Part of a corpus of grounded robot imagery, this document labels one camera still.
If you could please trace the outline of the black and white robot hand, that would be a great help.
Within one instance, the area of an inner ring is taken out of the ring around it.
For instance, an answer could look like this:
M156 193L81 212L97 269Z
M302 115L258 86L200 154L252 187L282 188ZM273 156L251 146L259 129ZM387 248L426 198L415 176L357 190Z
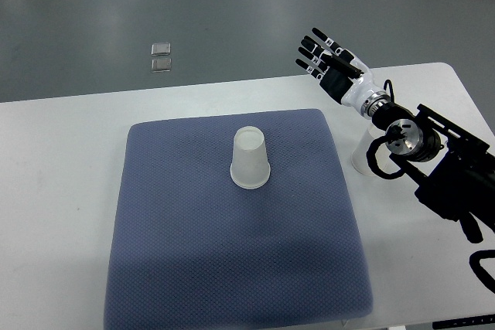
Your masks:
M298 51L296 64L338 104L370 118L379 107L392 102L391 94L375 83L371 69L320 29L313 28Z

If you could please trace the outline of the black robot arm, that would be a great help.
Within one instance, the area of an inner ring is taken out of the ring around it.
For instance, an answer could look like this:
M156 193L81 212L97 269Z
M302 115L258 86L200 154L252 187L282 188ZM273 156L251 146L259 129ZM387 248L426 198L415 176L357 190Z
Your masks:
M420 203L458 222L469 242L481 243L479 225L494 228L494 208L474 203L477 196L494 198L490 146L423 104L417 114L396 104L390 80L384 89L384 102L370 111L373 125L384 131L367 149L370 170L389 180L408 175Z

